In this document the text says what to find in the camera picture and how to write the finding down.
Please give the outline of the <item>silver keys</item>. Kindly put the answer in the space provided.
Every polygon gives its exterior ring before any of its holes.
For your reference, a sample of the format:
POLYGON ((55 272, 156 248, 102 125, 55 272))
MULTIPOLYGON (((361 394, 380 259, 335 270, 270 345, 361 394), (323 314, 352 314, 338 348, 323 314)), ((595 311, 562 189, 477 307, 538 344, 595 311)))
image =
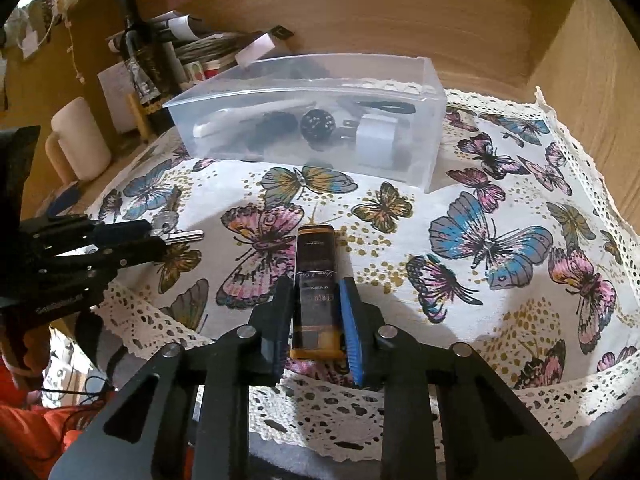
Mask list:
POLYGON ((178 205, 182 195, 181 188, 175 186, 163 208, 154 216, 149 238, 158 238, 166 245, 196 243, 204 240, 202 230, 181 231, 178 229, 180 214, 178 205))

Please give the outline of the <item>white charger plug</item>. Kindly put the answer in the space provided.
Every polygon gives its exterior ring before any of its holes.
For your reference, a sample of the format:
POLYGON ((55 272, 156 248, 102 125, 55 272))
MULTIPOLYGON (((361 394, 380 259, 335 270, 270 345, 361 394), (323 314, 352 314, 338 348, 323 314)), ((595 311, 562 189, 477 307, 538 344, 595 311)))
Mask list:
POLYGON ((348 128, 346 140, 354 147, 359 165, 390 168, 394 161, 396 118, 364 114, 355 127, 348 128))

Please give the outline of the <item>clear plastic storage box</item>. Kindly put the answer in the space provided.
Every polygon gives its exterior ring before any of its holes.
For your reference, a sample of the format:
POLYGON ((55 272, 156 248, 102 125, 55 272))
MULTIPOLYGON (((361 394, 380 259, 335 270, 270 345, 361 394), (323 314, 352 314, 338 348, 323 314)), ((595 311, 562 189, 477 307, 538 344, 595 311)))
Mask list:
POLYGON ((422 191, 436 167, 447 97, 431 60, 371 53, 320 53, 266 58, 235 66, 197 84, 166 103, 186 150, 193 157, 310 165, 404 182, 422 191), (273 112, 240 122, 218 134, 195 139, 194 125, 221 108, 288 99, 314 105, 273 112), (390 168, 359 165, 347 129, 354 116, 337 103, 401 101, 413 115, 396 118, 390 168))

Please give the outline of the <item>pink cylindrical mug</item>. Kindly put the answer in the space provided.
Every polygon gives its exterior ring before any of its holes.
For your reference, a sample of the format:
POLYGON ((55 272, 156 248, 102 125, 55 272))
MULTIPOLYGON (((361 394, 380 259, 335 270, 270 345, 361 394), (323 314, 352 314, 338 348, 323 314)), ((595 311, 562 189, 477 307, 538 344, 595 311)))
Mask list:
POLYGON ((96 180, 112 161, 111 151, 81 96, 53 115, 44 150, 63 184, 96 180))

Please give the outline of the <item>yellow pen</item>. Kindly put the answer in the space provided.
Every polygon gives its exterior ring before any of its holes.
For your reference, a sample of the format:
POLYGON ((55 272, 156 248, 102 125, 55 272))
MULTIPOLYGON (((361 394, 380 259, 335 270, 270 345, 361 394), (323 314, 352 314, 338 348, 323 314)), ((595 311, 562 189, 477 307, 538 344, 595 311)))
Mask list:
POLYGON ((134 122, 136 123, 138 133, 140 133, 142 142, 145 144, 149 144, 151 142, 152 130, 150 128, 145 111, 138 100, 137 93, 136 92, 128 93, 127 102, 129 105, 131 115, 134 118, 134 122))

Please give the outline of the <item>butterfly print lace tablecloth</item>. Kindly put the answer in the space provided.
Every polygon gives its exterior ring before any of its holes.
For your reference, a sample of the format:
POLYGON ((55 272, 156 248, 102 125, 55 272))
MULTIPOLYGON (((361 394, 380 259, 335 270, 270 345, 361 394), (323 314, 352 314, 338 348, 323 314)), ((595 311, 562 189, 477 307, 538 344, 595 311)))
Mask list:
POLYGON ((168 131, 91 206, 153 220, 178 186, 179 244, 111 286, 99 366, 124 384, 165 342, 248 320, 327 223, 338 267, 417 340, 472 344, 580 468, 639 430, 639 240, 543 100, 449 91, 430 192, 360 174, 193 158, 168 131))

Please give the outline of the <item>dark wine bottle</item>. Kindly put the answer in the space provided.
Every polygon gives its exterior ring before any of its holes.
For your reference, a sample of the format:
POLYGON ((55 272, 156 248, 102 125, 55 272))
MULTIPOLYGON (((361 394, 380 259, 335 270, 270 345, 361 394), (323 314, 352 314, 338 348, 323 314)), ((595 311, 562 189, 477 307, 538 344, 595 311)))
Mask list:
POLYGON ((158 133, 174 122, 164 107, 180 91, 156 29, 140 15, 136 0, 119 0, 125 30, 119 51, 145 116, 158 133))

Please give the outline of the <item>white small cardboard box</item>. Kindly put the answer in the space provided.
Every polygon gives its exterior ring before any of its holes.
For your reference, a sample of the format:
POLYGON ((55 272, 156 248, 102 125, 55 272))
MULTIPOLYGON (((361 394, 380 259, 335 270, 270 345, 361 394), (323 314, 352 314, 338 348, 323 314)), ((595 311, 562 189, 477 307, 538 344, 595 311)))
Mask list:
POLYGON ((269 58, 277 51, 277 44, 270 34, 262 34, 235 55, 235 62, 241 67, 269 58))

